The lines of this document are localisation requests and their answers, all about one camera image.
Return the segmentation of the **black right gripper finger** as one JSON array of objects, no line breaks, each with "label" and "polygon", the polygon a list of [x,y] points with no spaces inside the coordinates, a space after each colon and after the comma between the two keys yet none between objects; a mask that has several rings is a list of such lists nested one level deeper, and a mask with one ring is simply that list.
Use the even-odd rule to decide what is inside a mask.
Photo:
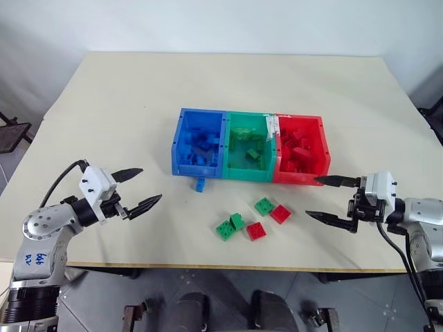
[{"label": "black right gripper finger", "polygon": [[332,187],[360,187],[360,178],[352,178],[347,176],[331,175],[317,176],[314,180],[323,185]]},{"label": "black right gripper finger", "polygon": [[344,229],[347,230],[348,232],[351,232],[352,234],[355,234],[357,232],[358,221],[341,219],[335,214],[329,214],[326,212],[306,210],[305,213],[310,217],[320,221],[321,223],[324,223],[325,225],[330,225],[335,228]]}]

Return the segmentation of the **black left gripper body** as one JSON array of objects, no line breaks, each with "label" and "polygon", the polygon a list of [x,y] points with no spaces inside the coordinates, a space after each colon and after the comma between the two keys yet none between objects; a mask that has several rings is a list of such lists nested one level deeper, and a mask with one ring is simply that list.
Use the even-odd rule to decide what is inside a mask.
[{"label": "black left gripper body", "polygon": [[100,204],[100,210],[103,213],[103,221],[114,216],[119,216],[122,220],[129,218],[128,210],[120,204],[121,197],[117,192],[114,192],[111,197],[104,200]]}]

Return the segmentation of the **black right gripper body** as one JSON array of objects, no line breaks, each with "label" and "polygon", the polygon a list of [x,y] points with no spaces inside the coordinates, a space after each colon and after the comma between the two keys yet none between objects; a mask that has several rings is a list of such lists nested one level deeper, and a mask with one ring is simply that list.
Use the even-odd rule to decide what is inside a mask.
[{"label": "black right gripper body", "polygon": [[365,195],[365,187],[362,187],[362,184],[364,184],[364,180],[357,177],[354,184],[357,191],[349,200],[347,217],[353,221],[383,223],[385,203],[379,199],[375,199],[375,202],[371,203]]}]

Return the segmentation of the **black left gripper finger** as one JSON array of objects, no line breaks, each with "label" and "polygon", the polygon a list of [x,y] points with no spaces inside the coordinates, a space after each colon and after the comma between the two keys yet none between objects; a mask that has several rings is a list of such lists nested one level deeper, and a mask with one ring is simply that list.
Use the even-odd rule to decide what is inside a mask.
[{"label": "black left gripper finger", "polygon": [[135,219],[138,216],[148,212],[151,210],[162,198],[162,194],[158,194],[156,196],[151,196],[144,201],[141,201],[136,207],[126,210],[127,218],[129,220]]},{"label": "black left gripper finger", "polygon": [[141,168],[122,169],[113,173],[113,179],[117,183],[123,183],[137,176],[143,171]]}]

